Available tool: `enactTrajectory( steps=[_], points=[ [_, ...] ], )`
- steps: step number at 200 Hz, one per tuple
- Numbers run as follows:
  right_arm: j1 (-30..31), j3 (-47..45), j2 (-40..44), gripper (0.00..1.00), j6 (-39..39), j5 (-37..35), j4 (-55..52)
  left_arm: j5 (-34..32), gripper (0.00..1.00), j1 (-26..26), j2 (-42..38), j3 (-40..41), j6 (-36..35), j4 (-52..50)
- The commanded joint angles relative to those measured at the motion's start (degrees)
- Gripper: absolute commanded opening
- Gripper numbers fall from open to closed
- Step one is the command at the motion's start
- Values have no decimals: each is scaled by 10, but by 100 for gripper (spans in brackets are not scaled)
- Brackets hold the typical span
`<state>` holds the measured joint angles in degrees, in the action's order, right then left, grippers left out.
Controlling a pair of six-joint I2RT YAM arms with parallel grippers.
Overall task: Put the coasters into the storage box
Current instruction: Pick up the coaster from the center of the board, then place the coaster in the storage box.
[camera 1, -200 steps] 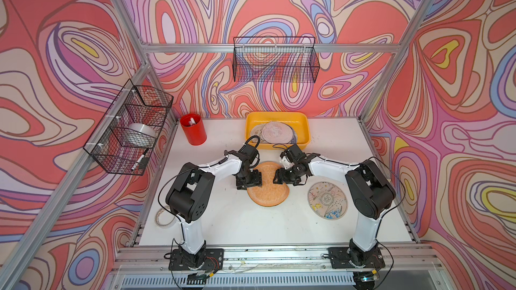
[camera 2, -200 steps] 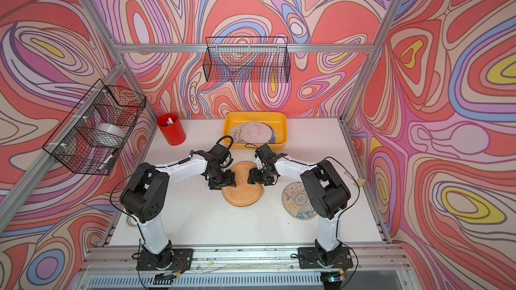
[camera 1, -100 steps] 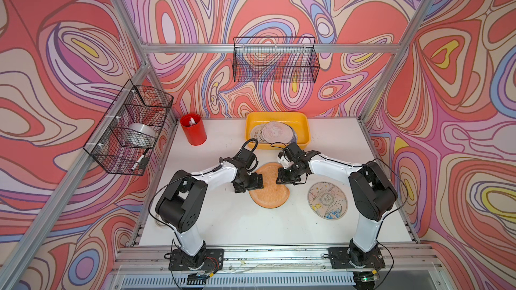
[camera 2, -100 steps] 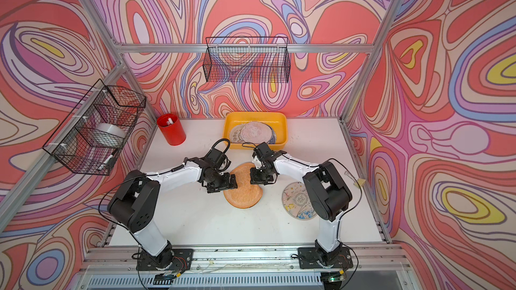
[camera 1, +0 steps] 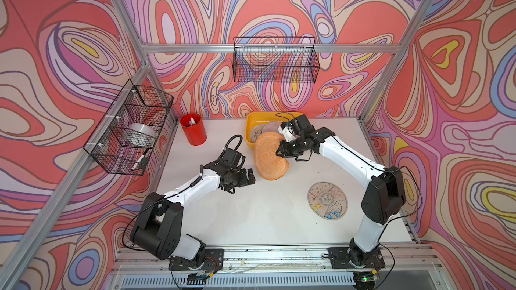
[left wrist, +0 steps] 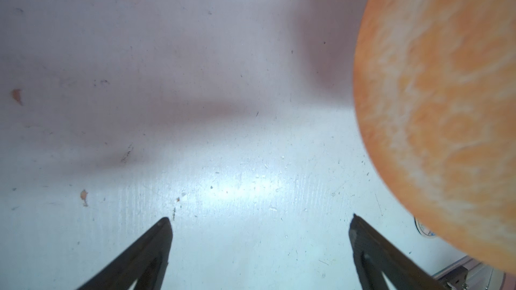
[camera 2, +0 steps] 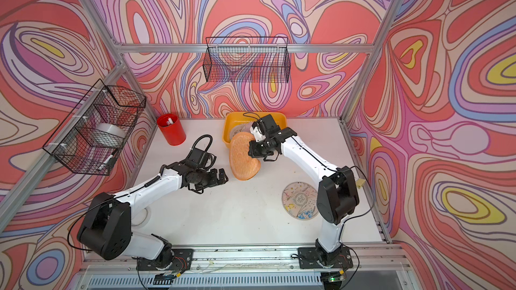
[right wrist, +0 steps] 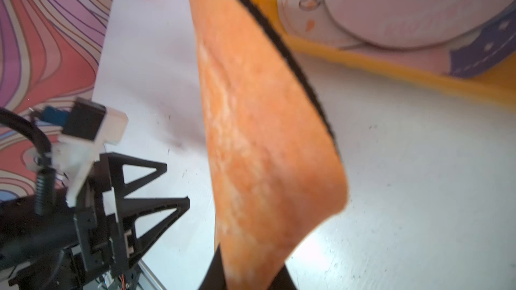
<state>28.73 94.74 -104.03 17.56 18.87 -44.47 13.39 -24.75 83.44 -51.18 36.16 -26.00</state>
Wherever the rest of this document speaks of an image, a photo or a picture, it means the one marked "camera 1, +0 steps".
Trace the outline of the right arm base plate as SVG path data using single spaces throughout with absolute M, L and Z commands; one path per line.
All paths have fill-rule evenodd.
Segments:
M 330 247 L 327 256 L 333 269 L 380 270 L 386 264 L 379 246 L 371 252 L 363 252 L 358 247 Z

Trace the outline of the beige cat coaster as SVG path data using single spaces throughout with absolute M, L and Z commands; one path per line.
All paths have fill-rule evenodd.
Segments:
M 255 126 L 251 129 L 250 132 L 250 141 L 252 143 L 255 143 L 256 140 L 260 137 L 260 135 L 263 134 L 263 129 L 265 127 L 265 124 L 260 124 L 258 126 Z

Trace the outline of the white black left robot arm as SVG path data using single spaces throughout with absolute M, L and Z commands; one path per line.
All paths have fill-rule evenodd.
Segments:
M 234 194 L 237 188 L 255 183 L 252 169 L 244 169 L 246 157 L 225 148 L 219 157 L 200 165 L 199 173 L 173 191 L 151 193 L 135 216 L 131 243 L 159 260 L 177 259 L 192 268 L 206 260 L 206 244 L 182 232 L 185 210 L 208 194 L 221 190 Z

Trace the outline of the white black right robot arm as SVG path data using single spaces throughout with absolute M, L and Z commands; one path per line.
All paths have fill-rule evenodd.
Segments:
M 315 153 L 339 165 L 361 184 L 365 190 L 361 200 L 364 217 L 349 248 L 362 256 L 376 250 L 391 217 L 406 203 L 402 170 L 366 158 L 332 130 L 316 129 L 305 115 L 282 122 L 278 132 L 284 141 L 276 151 L 277 156 L 299 162 L 305 152 Z

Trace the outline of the pink unicorn coaster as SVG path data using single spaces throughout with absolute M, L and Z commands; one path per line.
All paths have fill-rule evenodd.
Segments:
M 282 130 L 282 122 L 268 122 L 265 124 L 265 126 L 262 129 L 262 133 L 268 133 L 268 132 L 275 132 L 280 133 Z

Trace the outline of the orange waffle pattern coaster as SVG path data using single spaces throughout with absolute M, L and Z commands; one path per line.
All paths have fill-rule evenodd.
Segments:
M 282 178 L 290 168 L 289 162 L 276 155 L 284 137 L 278 133 L 266 132 L 260 135 L 254 147 L 255 167 L 259 175 L 268 181 Z

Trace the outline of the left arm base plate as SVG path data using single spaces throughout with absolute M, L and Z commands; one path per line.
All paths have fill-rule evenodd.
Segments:
M 207 248 L 192 260 L 178 256 L 171 257 L 169 269 L 171 271 L 205 271 L 211 273 L 223 269 L 223 260 L 223 248 Z

